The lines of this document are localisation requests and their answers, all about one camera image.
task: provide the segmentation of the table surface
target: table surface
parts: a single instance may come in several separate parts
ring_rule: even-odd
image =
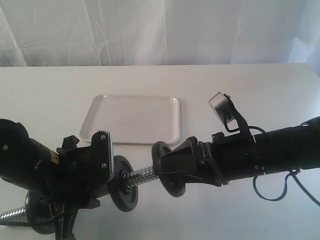
[[[224,131],[208,100],[217,92],[231,98],[250,125],[266,131],[296,126],[320,115],[320,81],[306,64],[239,64],[196,66],[106,66],[0,68],[0,117],[21,122],[30,137],[55,149],[63,137],[79,135],[93,98],[101,94],[175,96],[181,100],[182,137],[210,141]],[[135,169],[152,164],[151,145],[116,145]],[[320,199],[318,169],[299,178]],[[286,173],[258,179],[260,191],[277,197]],[[0,181],[0,211],[24,203],[26,191]],[[119,211],[109,196],[101,207],[80,210],[77,240],[295,240],[318,239],[320,211],[288,181],[280,202],[256,196],[252,179],[217,188],[187,184],[171,197],[160,181],[139,187],[132,212]],[[0,227],[0,239],[47,239],[24,227]]]

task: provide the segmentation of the white backdrop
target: white backdrop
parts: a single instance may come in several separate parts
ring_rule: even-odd
[[[0,0],[0,66],[304,63],[319,0]]]

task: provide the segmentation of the robotic arm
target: robotic arm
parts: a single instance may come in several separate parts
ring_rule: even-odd
[[[216,187],[230,181],[289,171],[302,190],[320,203],[296,177],[300,169],[320,167],[320,117],[300,126],[265,132],[249,126],[230,96],[218,93],[209,101],[226,130],[212,142],[189,137],[171,150],[162,142],[152,146],[152,166],[133,171],[129,161],[113,155],[110,133],[99,131],[91,146],[77,147],[75,136],[64,138],[56,152],[29,138],[20,123],[0,119],[0,176],[28,190],[25,206],[5,212],[0,225],[29,226],[40,234],[55,232],[57,240],[75,240],[73,225],[79,209],[100,206],[98,198],[110,195],[124,212],[138,203],[138,185],[160,179],[167,192],[181,197],[188,183]],[[229,129],[235,120],[238,128]],[[250,129],[261,131],[251,135]]]

